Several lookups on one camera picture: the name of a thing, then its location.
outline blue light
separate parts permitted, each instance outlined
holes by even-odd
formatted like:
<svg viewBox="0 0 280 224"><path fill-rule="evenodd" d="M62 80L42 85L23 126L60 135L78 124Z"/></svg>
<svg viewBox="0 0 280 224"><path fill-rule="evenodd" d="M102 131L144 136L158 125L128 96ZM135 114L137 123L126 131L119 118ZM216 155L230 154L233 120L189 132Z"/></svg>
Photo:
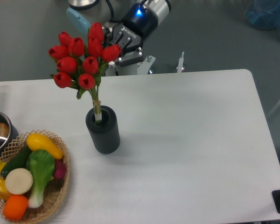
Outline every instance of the blue light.
<svg viewBox="0 0 280 224"><path fill-rule="evenodd" d="M140 9L138 9L138 11L137 11L136 15L142 15L142 12L141 12L141 10L140 10Z"/></svg>

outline red radish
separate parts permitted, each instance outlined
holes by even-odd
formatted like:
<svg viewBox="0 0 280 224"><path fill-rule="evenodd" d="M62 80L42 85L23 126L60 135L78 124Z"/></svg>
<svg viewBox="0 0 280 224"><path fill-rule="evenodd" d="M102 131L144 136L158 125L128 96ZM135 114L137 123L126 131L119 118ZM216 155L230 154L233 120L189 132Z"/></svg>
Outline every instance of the red radish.
<svg viewBox="0 0 280 224"><path fill-rule="evenodd" d="M64 178L65 174L66 174L66 165L60 160L55 160L55 171L53 174L54 179L60 180Z"/></svg>

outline tulip bouquet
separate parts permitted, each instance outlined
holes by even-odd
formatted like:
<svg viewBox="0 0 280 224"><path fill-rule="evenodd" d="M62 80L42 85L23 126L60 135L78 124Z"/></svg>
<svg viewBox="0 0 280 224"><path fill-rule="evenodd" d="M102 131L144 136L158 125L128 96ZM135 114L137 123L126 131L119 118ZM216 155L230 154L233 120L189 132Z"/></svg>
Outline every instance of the tulip bouquet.
<svg viewBox="0 0 280 224"><path fill-rule="evenodd" d="M100 123L102 113L98 99L98 88L105 67L116 60L121 48L118 44L108 46L102 25L93 23L88 30L88 46L80 37L73 38L66 32L58 36L60 45L49 50L57 64L57 74L51 74L60 88L69 87L77 90L77 99L89 92L95 115L95 123Z"/></svg>

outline red tulip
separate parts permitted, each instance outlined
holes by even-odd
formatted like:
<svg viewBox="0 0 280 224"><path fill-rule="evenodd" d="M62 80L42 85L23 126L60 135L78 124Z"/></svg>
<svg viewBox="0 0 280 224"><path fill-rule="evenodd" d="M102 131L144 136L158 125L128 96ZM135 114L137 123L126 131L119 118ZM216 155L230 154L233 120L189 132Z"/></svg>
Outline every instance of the red tulip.
<svg viewBox="0 0 280 224"><path fill-rule="evenodd" d="M69 56L69 51L65 46L54 46L49 50L49 54L52 58L59 60Z"/></svg>
<svg viewBox="0 0 280 224"><path fill-rule="evenodd" d="M62 46L68 47L70 41L73 39L68 33L62 32L58 35L59 42Z"/></svg>
<svg viewBox="0 0 280 224"><path fill-rule="evenodd" d="M93 75L98 71L98 61L94 57L87 57L82 63L82 68L84 72Z"/></svg>
<svg viewBox="0 0 280 224"><path fill-rule="evenodd" d="M106 62L114 61L120 55L121 48L118 44L107 47L102 52L102 58Z"/></svg>
<svg viewBox="0 0 280 224"><path fill-rule="evenodd" d="M58 72L53 77L56 85L60 88L70 87L71 85L71 78L68 74L64 72Z"/></svg>
<svg viewBox="0 0 280 224"><path fill-rule="evenodd" d="M79 76L78 83L82 89L90 90L95 87L95 80L94 78L87 73L84 73Z"/></svg>
<svg viewBox="0 0 280 224"><path fill-rule="evenodd" d="M88 54L93 57L100 57L102 55L103 46L97 38L88 40Z"/></svg>
<svg viewBox="0 0 280 224"><path fill-rule="evenodd" d="M78 64L72 57L65 57L57 62L57 68L59 71L74 74L77 70Z"/></svg>
<svg viewBox="0 0 280 224"><path fill-rule="evenodd" d="M69 52L75 56L82 56L84 54L84 43L80 37L73 38L69 44Z"/></svg>
<svg viewBox="0 0 280 224"><path fill-rule="evenodd" d="M93 40L95 38L97 38L100 43L104 41L104 33L100 22L93 23L88 33L88 39Z"/></svg>

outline green cucumber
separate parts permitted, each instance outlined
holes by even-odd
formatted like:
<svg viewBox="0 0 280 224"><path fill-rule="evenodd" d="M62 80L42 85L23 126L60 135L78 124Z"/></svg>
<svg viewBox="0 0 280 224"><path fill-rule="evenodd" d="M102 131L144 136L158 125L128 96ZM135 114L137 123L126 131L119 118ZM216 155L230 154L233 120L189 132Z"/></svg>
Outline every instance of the green cucumber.
<svg viewBox="0 0 280 224"><path fill-rule="evenodd" d="M14 169L17 168L25 168L26 167L26 162L28 160L28 157L32 153L31 149L27 146L24 145L23 148L21 148L18 151L18 154L15 155L14 158L12 158L1 170L0 175L3 178L6 178L7 175L13 171Z"/></svg>

